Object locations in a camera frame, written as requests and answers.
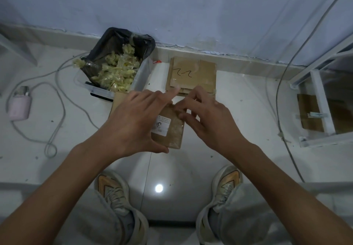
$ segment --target baseboard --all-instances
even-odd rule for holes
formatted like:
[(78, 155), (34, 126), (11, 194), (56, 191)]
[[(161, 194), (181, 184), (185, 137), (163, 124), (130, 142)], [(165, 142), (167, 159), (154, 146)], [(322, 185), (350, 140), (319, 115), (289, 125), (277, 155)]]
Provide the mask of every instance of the baseboard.
[[(0, 33), (10, 40), (41, 43), (43, 45), (90, 51), (99, 40), (99, 36), (64, 32), (59, 29), (45, 29), (16, 24), (0, 24)], [(182, 56), (202, 59), (217, 64), (217, 69), (227, 72), (278, 79), (286, 65), (265, 60), (236, 55), (214, 55), (191, 48), (157, 45), (152, 59), (169, 63), (170, 58)], [(301, 72), (304, 66), (290, 66), (284, 80), (289, 80)]]

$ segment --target pink power bank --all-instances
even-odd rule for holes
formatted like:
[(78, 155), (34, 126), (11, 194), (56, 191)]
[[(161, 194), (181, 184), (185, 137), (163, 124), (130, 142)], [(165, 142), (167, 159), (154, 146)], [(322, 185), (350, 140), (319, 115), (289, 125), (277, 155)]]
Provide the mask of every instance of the pink power bank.
[(29, 116), (32, 98), (29, 95), (16, 95), (11, 98), (8, 115), (11, 121), (26, 120)]

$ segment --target black trash bag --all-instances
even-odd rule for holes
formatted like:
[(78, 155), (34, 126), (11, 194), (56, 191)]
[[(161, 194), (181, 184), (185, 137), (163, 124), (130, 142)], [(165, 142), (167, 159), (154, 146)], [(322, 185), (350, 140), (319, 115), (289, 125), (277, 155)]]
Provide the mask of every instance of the black trash bag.
[(141, 62), (150, 56), (156, 47), (155, 40), (149, 35), (133, 33), (127, 29), (108, 28), (100, 38), (96, 46), (91, 50), (88, 56), (81, 58), (86, 61), (86, 65), (81, 68), (83, 73), (89, 78), (92, 85), (103, 88), (100, 84), (91, 79), (98, 76), (102, 70), (102, 64), (105, 63), (105, 57), (114, 51), (121, 55), (123, 44), (130, 44), (135, 48), (134, 56)]

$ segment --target left hand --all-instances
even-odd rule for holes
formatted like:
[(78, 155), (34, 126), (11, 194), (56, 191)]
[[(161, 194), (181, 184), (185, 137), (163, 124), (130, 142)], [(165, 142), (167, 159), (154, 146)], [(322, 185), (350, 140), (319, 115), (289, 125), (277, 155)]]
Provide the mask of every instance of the left hand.
[(151, 129), (161, 110), (178, 94), (180, 88), (161, 91), (131, 91), (113, 111), (103, 126), (82, 145), (95, 151), (106, 164), (137, 152), (168, 153), (169, 149), (152, 140)]

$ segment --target gray pants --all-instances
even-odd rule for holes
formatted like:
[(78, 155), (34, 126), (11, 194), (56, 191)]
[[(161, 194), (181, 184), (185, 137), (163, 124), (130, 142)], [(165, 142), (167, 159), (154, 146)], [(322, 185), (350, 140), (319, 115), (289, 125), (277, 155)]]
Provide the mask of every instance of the gray pants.
[[(325, 206), (353, 225), (353, 182), (307, 183)], [(121, 226), (102, 196), (88, 189), (63, 225), (55, 244), (116, 244)], [(291, 237), (252, 184), (238, 185), (218, 216), (225, 244), (291, 244)]]

